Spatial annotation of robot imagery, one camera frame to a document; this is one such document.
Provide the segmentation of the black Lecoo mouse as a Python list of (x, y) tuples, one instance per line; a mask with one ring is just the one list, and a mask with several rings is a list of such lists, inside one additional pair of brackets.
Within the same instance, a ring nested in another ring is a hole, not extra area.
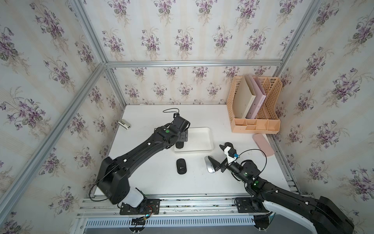
[(187, 164), (184, 159), (178, 159), (176, 161), (177, 173), (179, 175), (184, 175), (187, 172)]

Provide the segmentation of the small silver wall device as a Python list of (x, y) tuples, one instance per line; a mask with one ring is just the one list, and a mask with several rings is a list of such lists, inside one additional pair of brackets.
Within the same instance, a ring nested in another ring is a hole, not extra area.
[(125, 128), (126, 130), (129, 130), (131, 128), (131, 125), (126, 122), (124, 119), (118, 120), (118, 124)]

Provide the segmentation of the slim black mouse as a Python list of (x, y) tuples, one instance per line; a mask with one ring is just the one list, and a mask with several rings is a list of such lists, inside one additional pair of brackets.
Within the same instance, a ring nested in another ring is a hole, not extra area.
[(175, 144), (176, 149), (182, 149), (184, 147), (184, 142), (179, 141)]

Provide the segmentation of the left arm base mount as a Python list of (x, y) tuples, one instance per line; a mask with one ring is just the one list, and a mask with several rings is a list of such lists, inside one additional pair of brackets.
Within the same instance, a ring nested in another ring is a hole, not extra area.
[(138, 207), (133, 208), (128, 204), (121, 204), (120, 215), (158, 215), (160, 210), (160, 199), (145, 199)]

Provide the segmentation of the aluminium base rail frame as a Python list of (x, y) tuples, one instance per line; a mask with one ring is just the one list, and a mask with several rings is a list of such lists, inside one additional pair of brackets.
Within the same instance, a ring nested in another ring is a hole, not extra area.
[(220, 226), (255, 226), (265, 231), (277, 213), (238, 213), (234, 200), (246, 197), (249, 196), (150, 196), (149, 199), (161, 200), (159, 214), (151, 215), (120, 215), (121, 205), (84, 199), (70, 233), (125, 228), (138, 234), (145, 228)]

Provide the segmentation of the pink pencil case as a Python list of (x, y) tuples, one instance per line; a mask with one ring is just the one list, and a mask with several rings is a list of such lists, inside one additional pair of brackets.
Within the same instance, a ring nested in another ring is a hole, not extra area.
[(263, 151), (266, 157), (270, 157), (275, 154), (275, 151), (270, 146), (268, 140), (262, 134), (254, 134), (252, 138), (258, 148)]

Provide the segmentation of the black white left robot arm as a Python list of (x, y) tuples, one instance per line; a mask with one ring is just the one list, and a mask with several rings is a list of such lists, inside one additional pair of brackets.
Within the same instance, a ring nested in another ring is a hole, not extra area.
[(179, 114), (174, 114), (171, 123), (155, 128), (149, 138), (131, 151), (115, 159), (105, 158), (97, 175), (96, 186), (111, 204), (123, 202), (130, 195), (129, 177), (133, 172), (153, 155), (180, 142), (190, 125)]

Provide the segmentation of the silver mouse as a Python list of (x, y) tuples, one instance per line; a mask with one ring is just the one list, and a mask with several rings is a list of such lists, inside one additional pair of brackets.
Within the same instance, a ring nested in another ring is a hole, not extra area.
[(206, 168), (207, 168), (207, 171), (210, 174), (216, 173), (216, 168), (215, 168), (215, 166), (212, 163), (213, 159), (214, 159), (213, 156), (206, 156), (205, 157)]

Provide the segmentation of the peach plastic file organizer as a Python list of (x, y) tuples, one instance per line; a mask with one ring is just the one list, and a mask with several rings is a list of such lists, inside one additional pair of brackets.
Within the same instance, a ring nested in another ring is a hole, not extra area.
[(231, 130), (234, 133), (249, 134), (277, 134), (280, 131), (280, 119), (275, 112), (275, 105), (282, 88), (282, 82), (278, 77), (258, 77), (263, 87), (266, 98), (259, 107), (257, 115), (253, 119), (236, 118), (233, 112), (233, 102), (243, 76), (236, 76), (231, 83), (227, 99), (228, 116)]

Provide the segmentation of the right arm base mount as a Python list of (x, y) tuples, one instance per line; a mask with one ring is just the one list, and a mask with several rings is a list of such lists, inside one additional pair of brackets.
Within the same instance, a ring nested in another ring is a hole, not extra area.
[(269, 213), (263, 203), (257, 198), (235, 198), (234, 204), (238, 213)]

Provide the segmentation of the pink folder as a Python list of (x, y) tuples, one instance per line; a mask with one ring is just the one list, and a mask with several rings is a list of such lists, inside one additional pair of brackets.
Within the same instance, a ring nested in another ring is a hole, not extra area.
[(266, 92), (262, 87), (258, 77), (251, 75), (245, 75), (245, 80), (250, 87), (252, 94), (255, 96), (252, 105), (246, 115), (247, 119), (255, 119), (260, 111), (260, 108), (266, 100)]

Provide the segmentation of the beige folder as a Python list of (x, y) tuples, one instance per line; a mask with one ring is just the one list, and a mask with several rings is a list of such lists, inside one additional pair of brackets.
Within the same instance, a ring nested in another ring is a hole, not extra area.
[(256, 93), (250, 80), (250, 76), (243, 76), (233, 100), (232, 108), (235, 118), (246, 118), (255, 97)]

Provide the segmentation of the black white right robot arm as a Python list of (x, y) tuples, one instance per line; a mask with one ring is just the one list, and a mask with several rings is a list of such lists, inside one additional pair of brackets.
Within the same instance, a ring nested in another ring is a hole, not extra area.
[(260, 177), (262, 171), (252, 160), (238, 163), (240, 155), (230, 142), (220, 145), (226, 159), (218, 162), (209, 156), (215, 172), (226, 170), (244, 184), (246, 192), (259, 200), (263, 207), (280, 214), (307, 228), (314, 234), (352, 234), (353, 222), (329, 198), (319, 199), (305, 197), (284, 190)]

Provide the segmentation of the white plastic storage box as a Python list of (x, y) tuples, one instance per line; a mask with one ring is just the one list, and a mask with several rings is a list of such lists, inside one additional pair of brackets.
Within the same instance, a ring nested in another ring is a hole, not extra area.
[(182, 153), (208, 153), (213, 151), (213, 136), (211, 129), (208, 127), (190, 128), (188, 129), (187, 141), (181, 149), (176, 145), (172, 147), (177, 154)]

